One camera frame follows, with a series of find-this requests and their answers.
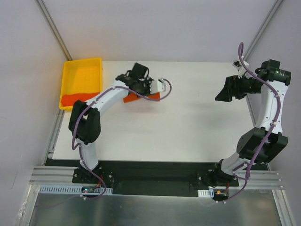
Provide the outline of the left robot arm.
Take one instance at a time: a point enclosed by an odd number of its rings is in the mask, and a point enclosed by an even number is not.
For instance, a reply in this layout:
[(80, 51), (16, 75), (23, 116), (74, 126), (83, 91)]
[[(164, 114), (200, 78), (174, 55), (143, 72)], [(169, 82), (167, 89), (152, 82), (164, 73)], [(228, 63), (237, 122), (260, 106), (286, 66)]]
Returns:
[(83, 178), (89, 183), (99, 179), (95, 141), (101, 133), (101, 116), (129, 93), (143, 97), (151, 94), (148, 67), (135, 63), (125, 74), (117, 76), (108, 89), (87, 101), (77, 100), (72, 108), (68, 128), (72, 133), (72, 150), (79, 149)]

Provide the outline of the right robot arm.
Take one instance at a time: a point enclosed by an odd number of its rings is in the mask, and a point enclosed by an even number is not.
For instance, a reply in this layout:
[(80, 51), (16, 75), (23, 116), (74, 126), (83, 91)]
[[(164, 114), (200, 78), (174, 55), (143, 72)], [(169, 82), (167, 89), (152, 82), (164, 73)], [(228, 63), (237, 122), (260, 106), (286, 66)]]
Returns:
[(282, 130), (281, 107), (291, 83), (291, 72), (280, 69), (280, 62), (271, 59), (255, 70), (257, 78), (246, 77), (247, 62), (236, 60), (233, 66), (238, 74), (226, 77), (215, 100), (231, 102), (248, 94), (260, 94), (261, 106), (254, 128), (242, 135), (234, 154), (215, 165), (212, 182), (217, 186), (234, 178), (235, 172), (244, 167), (250, 170), (254, 164), (271, 162), (288, 144)]

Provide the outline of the yellow plastic bin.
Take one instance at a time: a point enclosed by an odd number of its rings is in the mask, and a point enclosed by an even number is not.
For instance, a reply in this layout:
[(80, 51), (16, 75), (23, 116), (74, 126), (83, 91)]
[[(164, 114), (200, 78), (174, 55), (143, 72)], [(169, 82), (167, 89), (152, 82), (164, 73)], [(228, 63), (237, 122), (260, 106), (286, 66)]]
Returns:
[(62, 106), (63, 95), (95, 93), (103, 90), (102, 59), (89, 58), (67, 61), (63, 65), (59, 108), (71, 111), (73, 106)]

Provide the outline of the rolled orange t shirt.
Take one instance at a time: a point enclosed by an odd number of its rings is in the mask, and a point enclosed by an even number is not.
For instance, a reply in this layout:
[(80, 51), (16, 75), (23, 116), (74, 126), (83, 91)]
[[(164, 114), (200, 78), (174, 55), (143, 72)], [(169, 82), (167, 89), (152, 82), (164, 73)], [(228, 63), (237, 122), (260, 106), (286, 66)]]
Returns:
[(95, 93), (76, 93), (76, 94), (69, 94), (69, 95), (63, 95), (61, 104), (62, 106), (73, 106), (74, 103), (78, 100), (84, 102), (86, 100), (89, 100), (95, 96), (97, 96), (99, 92)]

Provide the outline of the right aluminium frame post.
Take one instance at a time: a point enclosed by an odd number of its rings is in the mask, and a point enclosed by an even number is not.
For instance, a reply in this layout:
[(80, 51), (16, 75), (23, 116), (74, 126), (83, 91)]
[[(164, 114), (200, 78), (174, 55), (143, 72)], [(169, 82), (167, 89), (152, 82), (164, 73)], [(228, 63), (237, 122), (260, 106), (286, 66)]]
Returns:
[(252, 38), (250, 44), (247, 46), (246, 50), (243, 53), (243, 59), (247, 62), (250, 60), (251, 56), (253, 55), (254, 51), (256, 50), (257, 46), (259, 45), (261, 39), (263, 38), (264, 34), (268, 30), (268, 27), (272, 23), (273, 19), (275, 18), (278, 11), (281, 9), (282, 5), (285, 3), (285, 0), (275, 0), (272, 4), (270, 10), (268, 11), (267, 15), (265, 16), (263, 22), (259, 26), (256, 34)]

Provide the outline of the aluminium frame post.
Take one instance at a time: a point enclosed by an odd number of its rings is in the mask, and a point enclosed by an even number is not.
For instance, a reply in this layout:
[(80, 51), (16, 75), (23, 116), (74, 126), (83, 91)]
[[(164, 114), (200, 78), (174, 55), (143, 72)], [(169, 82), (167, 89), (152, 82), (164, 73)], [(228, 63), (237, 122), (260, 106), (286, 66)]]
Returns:
[(35, 0), (35, 2), (37, 3), (37, 6), (39, 7), (43, 17), (45, 18), (54, 38), (57, 41), (58, 46), (60, 47), (61, 51), (63, 52), (64, 57), (66, 58), (67, 61), (71, 61), (72, 57), (68, 51), (68, 48), (64, 42), (64, 40), (62, 39), (60, 32), (45, 4), (45, 2), (43, 0)]
[(265, 16), (263, 22), (259, 26), (256, 34), (252, 38), (250, 44), (247, 46), (246, 50), (243, 53), (243, 59), (247, 62), (250, 60), (251, 56), (253, 55), (254, 51), (256, 50), (257, 46), (259, 45), (261, 39), (263, 38), (264, 34), (268, 30), (268, 27), (272, 23), (273, 19), (275, 18), (278, 11), (281, 9), (282, 5), (285, 3), (285, 0), (275, 0), (272, 4), (270, 10), (268, 11), (267, 15)]

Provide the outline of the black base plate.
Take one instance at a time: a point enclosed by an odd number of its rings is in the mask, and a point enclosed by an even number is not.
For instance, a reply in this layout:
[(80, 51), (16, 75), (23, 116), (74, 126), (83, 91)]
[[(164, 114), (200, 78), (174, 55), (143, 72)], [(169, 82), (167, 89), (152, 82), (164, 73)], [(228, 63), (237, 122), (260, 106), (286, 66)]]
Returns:
[(220, 186), (237, 187), (233, 176), (216, 175), (217, 163), (99, 161), (89, 172), (74, 170), (72, 182), (95, 185), (101, 178), (113, 194), (196, 197), (199, 190)]

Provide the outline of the left aluminium frame post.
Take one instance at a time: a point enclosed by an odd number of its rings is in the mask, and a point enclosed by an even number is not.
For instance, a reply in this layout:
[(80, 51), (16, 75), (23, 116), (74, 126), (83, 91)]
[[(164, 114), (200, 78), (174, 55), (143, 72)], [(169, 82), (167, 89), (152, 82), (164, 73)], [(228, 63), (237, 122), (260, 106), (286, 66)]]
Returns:
[(45, 18), (54, 38), (57, 41), (58, 46), (60, 47), (61, 51), (63, 52), (64, 57), (66, 58), (67, 61), (71, 61), (72, 57), (68, 51), (68, 48), (64, 42), (64, 40), (62, 39), (60, 32), (45, 4), (45, 2), (43, 0), (35, 0), (35, 2), (37, 3), (37, 6), (39, 7), (43, 17)]

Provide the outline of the aluminium front rail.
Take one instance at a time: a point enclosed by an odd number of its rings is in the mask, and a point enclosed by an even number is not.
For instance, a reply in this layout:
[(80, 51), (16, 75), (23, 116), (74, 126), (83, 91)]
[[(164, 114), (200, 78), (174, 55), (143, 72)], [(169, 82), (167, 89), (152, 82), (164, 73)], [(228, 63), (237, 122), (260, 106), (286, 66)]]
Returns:
[[(36, 166), (30, 183), (41, 185), (76, 185), (72, 182), (75, 167)], [(283, 180), (277, 171), (252, 170), (245, 189), (283, 190)]]

